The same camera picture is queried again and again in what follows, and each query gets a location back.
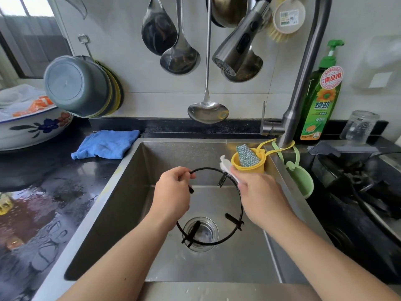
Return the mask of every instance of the faucet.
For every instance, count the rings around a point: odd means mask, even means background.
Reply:
[[[299,68],[291,101],[281,123],[265,121],[266,102],[263,102],[260,134],[277,135],[276,143],[279,148],[287,148],[295,135],[301,117],[304,91],[326,30],[331,3],[332,0],[316,0],[315,2],[312,27],[303,53],[301,67]],[[269,3],[266,0],[258,1],[214,53],[212,57],[214,63],[227,74],[235,76],[238,72],[245,58],[244,51],[248,51],[257,31],[263,25],[263,22],[266,22],[263,19],[270,19],[270,15],[266,14],[267,10],[270,10]]]

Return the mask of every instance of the glass mug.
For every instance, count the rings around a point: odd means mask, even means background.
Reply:
[[[379,115],[369,111],[353,111],[340,138],[365,144],[378,119]]]

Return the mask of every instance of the white tile wall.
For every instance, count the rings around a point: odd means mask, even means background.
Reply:
[[[64,0],[56,0],[73,52],[87,55],[77,35],[90,37],[95,58],[113,69],[123,83],[125,102],[114,116],[187,118],[187,107],[203,99],[207,13],[205,0],[184,0],[184,32],[188,42],[201,55],[199,67],[191,74],[176,77],[164,72],[159,57],[147,50],[141,38],[143,16],[149,0],[84,0],[88,17]],[[261,105],[267,100],[266,117],[280,118],[288,106],[298,74],[303,50],[312,23],[314,0],[302,0],[307,18],[302,29],[285,44],[270,40],[265,32],[253,43],[255,53],[264,61],[260,74],[243,84],[228,82],[211,64],[211,98],[226,105],[230,118],[260,118]],[[176,20],[175,0],[162,0],[172,20]],[[361,91],[350,85],[353,71],[372,36],[401,34],[401,0],[333,0],[329,25],[318,54],[327,53],[330,39],[343,39],[337,51],[338,65],[345,71],[343,87],[333,112],[333,119],[347,119],[356,109],[378,113],[390,121],[385,131],[388,139],[401,134],[401,83],[399,78],[386,89]],[[212,53],[232,29],[212,27]]]

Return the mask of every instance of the dish rag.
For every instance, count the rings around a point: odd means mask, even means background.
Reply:
[[[107,131],[93,133],[83,140],[78,150],[71,154],[72,159],[103,157],[121,159],[132,143],[139,137],[139,131]]]

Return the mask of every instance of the person's left hand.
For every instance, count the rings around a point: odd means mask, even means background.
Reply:
[[[173,168],[156,183],[149,214],[162,221],[169,231],[189,209],[189,181],[196,177],[190,171],[185,167]]]

